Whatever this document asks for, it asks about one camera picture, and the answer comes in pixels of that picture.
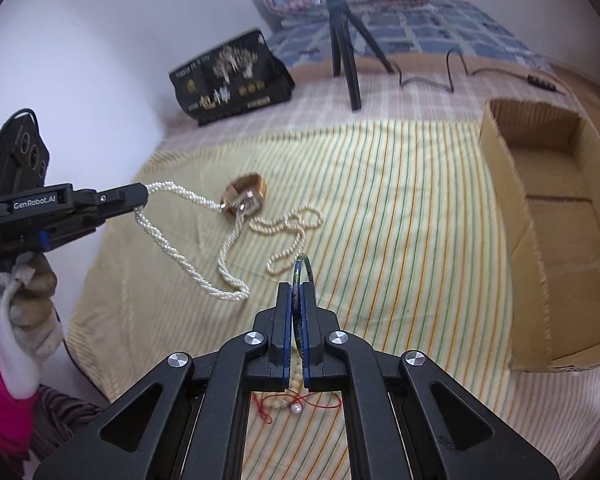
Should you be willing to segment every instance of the metal bolt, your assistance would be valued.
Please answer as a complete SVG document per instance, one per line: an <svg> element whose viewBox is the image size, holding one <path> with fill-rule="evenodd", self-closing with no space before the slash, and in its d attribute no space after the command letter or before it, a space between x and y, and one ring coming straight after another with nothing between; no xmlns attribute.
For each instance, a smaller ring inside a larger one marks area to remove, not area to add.
<svg viewBox="0 0 600 480"><path fill-rule="evenodd" d="M167 359L171 368L181 368L189 361L189 357L184 352L176 352L171 354Z"/></svg>
<svg viewBox="0 0 600 480"><path fill-rule="evenodd" d="M331 332L329 334L329 341L331 341L334 345L344 345L349 340L349 335L346 332L341 332L340 330L336 330L336 332Z"/></svg>
<svg viewBox="0 0 600 480"><path fill-rule="evenodd" d="M422 352L418 352L417 350L411 350L406 353L404 356L404 360L407 361L408 365L411 366L422 366L426 358Z"/></svg>
<svg viewBox="0 0 600 480"><path fill-rule="evenodd" d="M259 345L264 341L264 336L260 332L249 332L244 335L244 342L247 345Z"/></svg>

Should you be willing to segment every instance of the red string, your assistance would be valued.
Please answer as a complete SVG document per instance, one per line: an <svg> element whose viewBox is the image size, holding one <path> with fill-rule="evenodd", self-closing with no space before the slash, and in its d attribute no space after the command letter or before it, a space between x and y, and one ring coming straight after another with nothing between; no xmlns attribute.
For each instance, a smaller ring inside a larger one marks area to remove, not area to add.
<svg viewBox="0 0 600 480"><path fill-rule="evenodd" d="M289 404L294 404L294 403L299 403L300 405L308 404L309 406L313 406L314 408L319 408L321 410L337 410L340 406L342 406L342 400L340 399L340 396L338 394L333 394L337 399L336 404L334 404L333 406L325 406L322 404L314 404L310 400L307 400L309 397L314 396L318 392L313 392L313 393L309 393L304 396L301 396L299 393L297 393L293 390L287 390L287 391L289 393L285 392L283 394L270 394L267 396L263 396L261 399L258 398L258 396L256 394L251 394L251 399L253 399L253 402L256 405L256 409L258 410L258 416L264 421L265 424L271 424L273 422L271 415L269 415L269 412L267 411L267 409L264 406L265 399L269 399L269 397L291 397L292 400L289 402Z"/></svg>

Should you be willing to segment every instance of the triangular cutout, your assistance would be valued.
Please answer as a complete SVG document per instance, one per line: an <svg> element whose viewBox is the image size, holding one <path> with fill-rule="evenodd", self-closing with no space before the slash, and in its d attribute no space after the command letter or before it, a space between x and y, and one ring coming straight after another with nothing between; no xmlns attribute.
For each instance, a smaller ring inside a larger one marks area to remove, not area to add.
<svg viewBox="0 0 600 480"><path fill-rule="evenodd" d="M493 436L489 425L444 384L433 383L430 388L456 449L467 450Z"/></svg>
<svg viewBox="0 0 600 480"><path fill-rule="evenodd" d="M154 383L149 386L102 428L101 439L129 453L138 449L161 393L161 384Z"/></svg>

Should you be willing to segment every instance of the twisted pearl strand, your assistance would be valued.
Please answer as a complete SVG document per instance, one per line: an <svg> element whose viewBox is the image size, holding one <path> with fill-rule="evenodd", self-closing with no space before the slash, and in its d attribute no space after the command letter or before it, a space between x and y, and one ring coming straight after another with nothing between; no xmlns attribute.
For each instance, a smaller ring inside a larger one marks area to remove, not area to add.
<svg viewBox="0 0 600 480"><path fill-rule="evenodd" d="M211 209L212 211L216 211L218 213L223 213L226 210L225 204L219 204L213 202L212 200L208 200L196 193L185 189L182 186L178 186L173 182L154 182L153 184L149 184L147 186L149 194L155 193L157 191L168 191L173 194L176 194L190 202L200 205L206 209ZM226 268L226 258L229 253L229 250L234 246L236 240L240 236L240 232L242 231L242 226L244 224L244 206L239 206L238 211L235 216L235 225L234 229L228 235L222 247L220 248L220 252L218 254L218 272L224 279L225 283L231 285L233 288L237 288L238 290L233 292L227 292L225 290L220 290L215 288L211 283L209 283L204 276L202 276L197 270L187 261L187 259L182 256L178 252L178 250L173 247L169 241L164 237L160 229L155 227L147 217L144 215L143 207L138 206L135 208L134 212L136 215L136 221L138 224L147 232L149 236L151 236L154 241L160 246L160 248L170 256L176 263L190 276L192 277L201 287L202 289L210 294L211 296L218 298L220 300L227 301L241 301L246 300L249 297L249 287L244 283L243 280L236 278L233 276L229 270ZM305 221L302 219L301 215L303 212L311 212L315 214L316 220L314 222ZM293 267L298 254L302 252L302 248L304 248L304 244L306 242L306 230L307 229L317 229L322 226L324 223L324 217L322 213L315 207L309 205L302 205L295 209L292 209L288 214L283 215L280 218L275 220L264 220L262 218L253 218L249 222L249 228L259 234L263 235L273 235L283 231L290 231L296 234L296 238L294 242L291 244L291 247L286 249L285 251L273 254L269 260L267 261L267 272L270 274L279 274L284 270ZM280 260L287 259L287 263L281 266L279 269L274 269L274 264Z"/></svg>

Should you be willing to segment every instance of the cardboard box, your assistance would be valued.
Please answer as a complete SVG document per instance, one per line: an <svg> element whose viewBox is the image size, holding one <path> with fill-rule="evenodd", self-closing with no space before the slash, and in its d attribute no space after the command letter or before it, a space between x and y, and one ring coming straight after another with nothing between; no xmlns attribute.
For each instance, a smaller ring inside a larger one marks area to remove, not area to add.
<svg viewBox="0 0 600 480"><path fill-rule="evenodd" d="M575 112L491 100L480 145L507 237L513 370L600 364L600 136Z"/></svg>

